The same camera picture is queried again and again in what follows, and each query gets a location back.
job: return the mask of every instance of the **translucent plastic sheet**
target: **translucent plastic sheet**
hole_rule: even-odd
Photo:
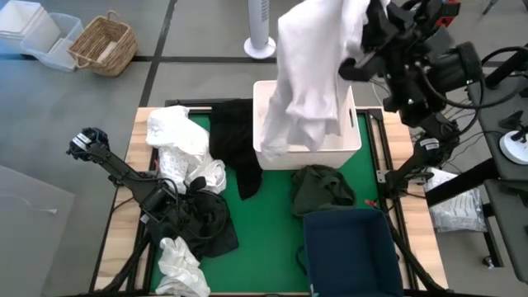
[[[40,296],[74,195],[0,166],[2,296]]]
[[[428,168],[427,171],[433,173],[434,177],[424,185],[425,191],[456,177],[453,173],[436,168]],[[482,200],[477,188],[434,205],[429,209],[429,212],[433,225],[439,233],[459,230],[486,231]]]

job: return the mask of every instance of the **wicker basket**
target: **wicker basket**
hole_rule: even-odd
[[[69,47],[68,52],[78,68],[89,68],[100,75],[116,77],[134,57],[138,50],[134,32],[128,25],[111,20],[112,14],[119,18],[113,11],[109,11],[106,17],[96,17]],[[111,41],[116,42],[115,48],[101,62],[97,62]]]

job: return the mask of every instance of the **red clip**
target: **red clip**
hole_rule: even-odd
[[[377,207],[377,204],[374,201],[372,201],[372,200],[365,199],[365,204],[366,205],[370,205],[372,207]]]

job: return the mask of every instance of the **crumpled clothing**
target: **crumpled clothing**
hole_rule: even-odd
[[[163,250],[159,259],[159,270],[165,275],[156,288],[156,294],[174,296],[207,297],[211,289],[205,281],[204,273],[198,268],[200,263],[192,255],[185,240],[181,237],[172,240],[164,238],[159,243]]]
[[[380,0],[386,7],[390,0]],[[273,158],[291,144],[318,150],[327,134],[341,135],[339,110],[350,82],[338,69],[361,60],[370,0],[306,0],[279,18],[277,88],[264,122],[261,150]]]
[[[178,193],[197,177],[205,177],[206,190],[219,194],[226,187],[225,166],[209,154],[209,133],[188,117],[189,108],[170,106],[148,117],[147,144],[159,149],[162,177],[176,183]]]

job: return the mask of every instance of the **dark green cloth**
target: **dark green cloth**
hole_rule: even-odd
[[[349,210],[356,205],[356,193],[336,169],[311,165],[293,174],[292,213],[304,216],[320,210]]]

